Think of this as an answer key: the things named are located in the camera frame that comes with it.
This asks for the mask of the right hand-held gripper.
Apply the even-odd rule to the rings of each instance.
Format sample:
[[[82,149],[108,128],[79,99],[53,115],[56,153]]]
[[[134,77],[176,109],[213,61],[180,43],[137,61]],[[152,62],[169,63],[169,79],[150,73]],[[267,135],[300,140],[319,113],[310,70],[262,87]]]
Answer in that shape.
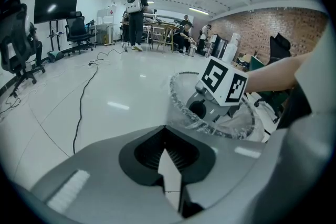
[[[198,75],[195,92],[186,107],[206,122],[216,122],[226,115],[232,117],[239,109],[247,81],[246,73],[210,57],[205,69]]]

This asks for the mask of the white desk cabinet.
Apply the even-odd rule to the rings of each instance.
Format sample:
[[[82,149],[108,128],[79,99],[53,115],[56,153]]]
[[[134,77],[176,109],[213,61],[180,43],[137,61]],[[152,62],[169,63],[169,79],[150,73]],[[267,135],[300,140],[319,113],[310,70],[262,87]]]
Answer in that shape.
[[[105,46],[114,45],[114,23],[116,6],[109,6],[97,11],[96,29],[101,36],[101,43]]]

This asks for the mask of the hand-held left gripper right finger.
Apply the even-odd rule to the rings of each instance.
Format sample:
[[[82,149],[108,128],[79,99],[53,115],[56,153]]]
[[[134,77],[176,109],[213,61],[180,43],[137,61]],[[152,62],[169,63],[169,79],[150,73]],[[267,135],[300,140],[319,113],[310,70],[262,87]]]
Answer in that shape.
[[[244,187],[264,144],[210,136],[165,126],[165,150],[172,167],[165,190],[177,219],[165,224],[252,224],[250,202],[258,192]]]

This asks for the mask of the white water dispenser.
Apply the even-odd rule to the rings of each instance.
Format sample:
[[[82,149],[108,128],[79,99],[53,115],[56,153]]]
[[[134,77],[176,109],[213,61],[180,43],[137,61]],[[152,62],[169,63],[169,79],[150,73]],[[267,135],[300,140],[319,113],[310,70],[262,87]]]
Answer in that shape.
[[[226,49],[224,51],[222,61],[228,64],[234,60],[235,54],[238,49],[238,45],[241,39],[241,35],[238,33],[233,33],[230,42],[227,44]]]

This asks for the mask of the dark navy and teal backpack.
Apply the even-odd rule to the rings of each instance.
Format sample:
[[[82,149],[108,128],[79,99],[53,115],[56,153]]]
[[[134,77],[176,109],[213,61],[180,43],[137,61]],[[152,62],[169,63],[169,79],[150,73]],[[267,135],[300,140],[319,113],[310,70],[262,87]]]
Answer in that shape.
[[[47,52],[48,61],[49,62],[56,62],[64,57],[64,54],[61,51],[49,51]]]

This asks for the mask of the person's right forearm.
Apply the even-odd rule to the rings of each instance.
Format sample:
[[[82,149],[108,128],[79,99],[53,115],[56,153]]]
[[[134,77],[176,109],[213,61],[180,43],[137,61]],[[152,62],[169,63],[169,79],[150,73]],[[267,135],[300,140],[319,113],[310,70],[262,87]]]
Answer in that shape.
[[[298,84],[295,77],[301,65],[312,55],[307,53],[283,58],[262,68],[249,71],[245,93],[283,91]]]

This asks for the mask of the cardboard box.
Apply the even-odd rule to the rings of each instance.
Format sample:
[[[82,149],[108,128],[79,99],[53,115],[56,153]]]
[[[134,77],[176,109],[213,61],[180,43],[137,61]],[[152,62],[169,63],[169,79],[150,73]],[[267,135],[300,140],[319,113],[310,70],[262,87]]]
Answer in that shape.
[[[249,71],[250,61],[252,55],[246,53],[239,53],[233,61],[233,66],[243,72]]]

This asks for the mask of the black cabinet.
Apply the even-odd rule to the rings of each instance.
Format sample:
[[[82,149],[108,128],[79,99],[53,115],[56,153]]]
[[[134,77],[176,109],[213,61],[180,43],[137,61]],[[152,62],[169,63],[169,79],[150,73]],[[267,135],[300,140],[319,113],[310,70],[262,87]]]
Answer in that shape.
[[[221,38],[218,34],[214,34],[210,39],[210,43],[212,44],[211,56],[222,59],[229,41]]]

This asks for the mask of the black television screen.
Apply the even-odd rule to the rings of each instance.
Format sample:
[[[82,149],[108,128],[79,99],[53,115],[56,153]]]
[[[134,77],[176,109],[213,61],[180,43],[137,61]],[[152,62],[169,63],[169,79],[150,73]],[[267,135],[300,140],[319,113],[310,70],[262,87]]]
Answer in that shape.
[[[35,0],[34,23],[66,19],[76,7],[77,0]]]

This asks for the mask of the white dome backpack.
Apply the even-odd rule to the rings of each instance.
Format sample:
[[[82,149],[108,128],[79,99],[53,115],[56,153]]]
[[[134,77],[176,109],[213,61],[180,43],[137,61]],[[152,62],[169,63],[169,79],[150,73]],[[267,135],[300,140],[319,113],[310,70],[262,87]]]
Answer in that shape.
[[[126,2],[126,11],[128,14],[142,12],[144,6],[141,0],[127,0]]]

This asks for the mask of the black television stand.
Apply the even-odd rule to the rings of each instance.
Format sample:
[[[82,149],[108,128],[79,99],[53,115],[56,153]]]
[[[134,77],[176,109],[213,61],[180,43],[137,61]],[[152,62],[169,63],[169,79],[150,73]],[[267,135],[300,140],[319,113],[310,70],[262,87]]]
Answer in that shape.
[[[67,38],[65,29],[65,20],[49,21],[49,35],[48,38],[51,43],[52,51],[64,51],[67,49]]]

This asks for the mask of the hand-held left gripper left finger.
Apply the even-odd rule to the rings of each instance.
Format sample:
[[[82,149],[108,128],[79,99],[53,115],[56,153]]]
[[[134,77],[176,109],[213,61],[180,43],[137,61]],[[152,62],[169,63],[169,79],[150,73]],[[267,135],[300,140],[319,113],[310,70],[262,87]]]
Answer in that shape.
[[[161,186],[143,186],[119,164],[119,152],[145,128],[94,142],[47,172],[31,193],[47,208],[81,224],[175,224],[181,215]]]

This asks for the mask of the wooden stool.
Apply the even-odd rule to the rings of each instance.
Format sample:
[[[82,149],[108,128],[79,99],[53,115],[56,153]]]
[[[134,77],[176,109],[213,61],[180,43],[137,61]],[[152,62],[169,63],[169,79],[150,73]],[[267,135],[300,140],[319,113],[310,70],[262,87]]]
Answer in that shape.
[[[179,29],[178,25],[170,24],[170,23],[160,23],[160,27],[162,27],[162,36],[160,37],[157,46],[157,50],[159,49],[159,46],[161,45],[163,48],[163,51],[165,50],[166,46],[170,46],[171,52],[174,52],[174,34],[176,30]]]

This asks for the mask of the black mesh office chair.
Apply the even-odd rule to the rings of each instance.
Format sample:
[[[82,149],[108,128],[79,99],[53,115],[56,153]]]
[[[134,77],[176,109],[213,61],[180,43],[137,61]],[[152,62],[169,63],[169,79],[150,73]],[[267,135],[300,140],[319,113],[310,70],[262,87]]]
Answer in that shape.
[[[20,0],[7,0],[0,6],[0,61],[3,70],[17,78],[11,97],[17,98],[19,85],[28,79],[36,84],[34,74],[45,72],[36,66],[36,55],[27,40],[29,21],[27,5]]]
[[[71,53],[81,54],[82,50],[90,49],[93,51],[94,44],[90,41],[93,37],[89,33],[88,25],[85,24],[85,17],[80,11],[70,12],[69,16],[66,18],[66,36],[67,41],[75,45],[71,48]]]

